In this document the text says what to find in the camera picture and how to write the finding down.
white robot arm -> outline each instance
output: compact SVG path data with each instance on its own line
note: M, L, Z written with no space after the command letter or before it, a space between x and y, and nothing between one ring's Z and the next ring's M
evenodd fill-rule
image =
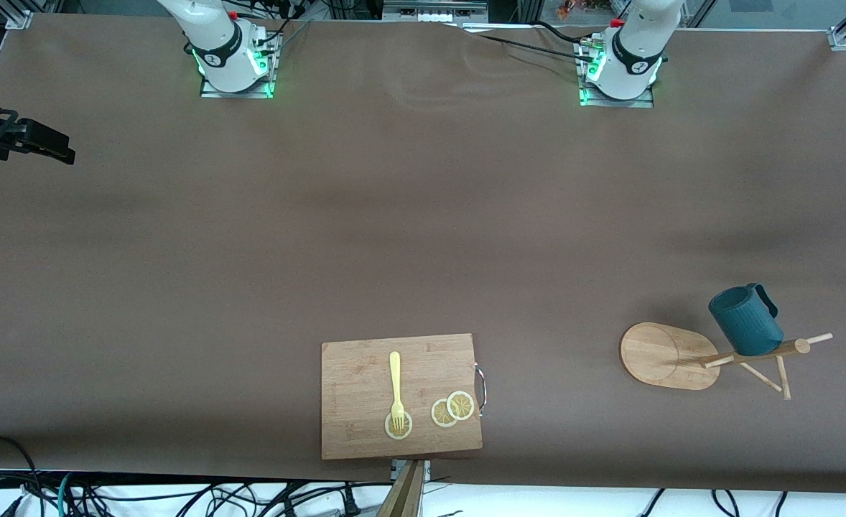
M180 23L204 78L219 91L250 88L269 72L266 29L232 20L222 0L157 0Z
M656 79L662 50L682 19L682 0L633 0L623 27L601 33L604 58L587 79L605 95L637 98Z

cutting board handle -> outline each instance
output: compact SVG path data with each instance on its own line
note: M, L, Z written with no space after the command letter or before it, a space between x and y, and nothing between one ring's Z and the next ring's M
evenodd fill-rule
M483 368L479 366L478 363L475 362L475 372L478 373L478 376L481 378L481 400L480 406L478 406L478 415L483 416L483 407L486 406L486 376L483 374Z

plastic fork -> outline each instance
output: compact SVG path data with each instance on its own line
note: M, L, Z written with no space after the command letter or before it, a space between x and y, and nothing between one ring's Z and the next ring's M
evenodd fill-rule
M394 431L404 431L404 404L401 404L401 354L393 351L391 360L391 389L394 390L394 403L391 404L391 427Z

wooden tray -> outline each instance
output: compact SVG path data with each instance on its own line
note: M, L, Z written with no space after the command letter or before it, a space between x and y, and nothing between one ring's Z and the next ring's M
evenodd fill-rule
M388 355L401 353L401 401L414 425L404 439L384 432L391 409ZM480 449L478 410L442 428L430 418L437 399L455 391L475 395L471 334L340 341L321 346L321 458L433 455Z

dried lemon slice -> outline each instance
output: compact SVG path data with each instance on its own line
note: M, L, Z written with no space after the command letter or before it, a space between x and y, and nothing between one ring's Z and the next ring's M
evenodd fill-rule
M456 391L449 395L445 405L449 409L449 415L456 420L469 419L475 413L475 399L463 391Z
M436 422L439 427L451 427L455 425L458 420L454 416L449 415L449 406L446 405L448 399L439 399L432 405L429 410L429 415L432 416L432 421Z
M391 425L391 413L384 417L384 432L394 439L404 439L410 435L411 429L414 428L414 420L410 418L409 412L404 412L404 431L398 432L397 429Z

